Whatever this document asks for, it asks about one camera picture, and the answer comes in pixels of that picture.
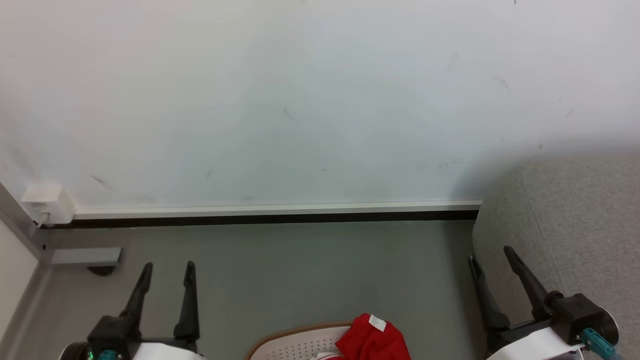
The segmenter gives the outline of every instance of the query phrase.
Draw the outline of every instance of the white plastic basket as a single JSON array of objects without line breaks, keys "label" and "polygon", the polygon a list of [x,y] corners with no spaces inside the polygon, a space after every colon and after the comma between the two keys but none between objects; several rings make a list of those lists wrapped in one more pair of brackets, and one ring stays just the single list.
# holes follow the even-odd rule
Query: white plastic basket
[{"label": "white plastic basket", "polygon": [[335,342],[351,322],[320,323],[278,332],[258,341],[244,360],[309,360],[319,352],[340,353]]}]

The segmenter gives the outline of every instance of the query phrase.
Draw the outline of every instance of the white door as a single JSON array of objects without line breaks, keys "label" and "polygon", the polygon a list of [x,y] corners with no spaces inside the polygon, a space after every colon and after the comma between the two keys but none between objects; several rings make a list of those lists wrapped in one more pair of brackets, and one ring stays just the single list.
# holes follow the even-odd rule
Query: white door
[{"label": "white door", "polygon": [[0,221],[0,340],[37,266],[36,257]]}]

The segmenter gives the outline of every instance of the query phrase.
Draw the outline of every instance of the clothing tag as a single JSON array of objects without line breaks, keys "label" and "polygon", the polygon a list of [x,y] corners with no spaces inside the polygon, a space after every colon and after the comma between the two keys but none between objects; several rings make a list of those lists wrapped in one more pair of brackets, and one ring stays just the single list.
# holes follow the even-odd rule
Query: clothing tag
[{"label": "clothing tag", "polygon": [[369,318],[369,324],[373,325],[373,327],[375,327],[376,329],[382,332],[385,332],[385,328],[387,327],[386,321],[380,320],[379,318],[376,318],[373,315],[371,315],[371,317]]}]

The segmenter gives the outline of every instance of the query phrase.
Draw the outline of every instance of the red cloth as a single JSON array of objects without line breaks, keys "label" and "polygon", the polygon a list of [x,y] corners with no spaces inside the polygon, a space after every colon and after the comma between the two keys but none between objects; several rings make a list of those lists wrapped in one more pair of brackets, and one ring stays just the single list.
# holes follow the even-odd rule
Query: red cloth
[{"label": "red cloth", "polygon": [[402,332],[387,322],[382,332],[369,323],[369,314],[353,320],[351,328],[335,343],[347,360],[411,360]]}]

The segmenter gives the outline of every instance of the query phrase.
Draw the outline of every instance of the gray floor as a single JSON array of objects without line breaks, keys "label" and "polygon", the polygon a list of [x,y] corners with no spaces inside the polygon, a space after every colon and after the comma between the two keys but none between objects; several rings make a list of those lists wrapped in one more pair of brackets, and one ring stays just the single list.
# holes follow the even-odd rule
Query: gray floor
[{"label": "gray floor", "polygon": [[57,247],[125,248],[110,277],[54,270],[17,359],[54,360],[117,315],[147,261],[144,336],[170,336],[188,260],[196,263],[200,351],[241,360],[259,338],[372,313],[403,332],[413,360],[481,359],[466,256],[473,222],[261,224],[56,231]]}]

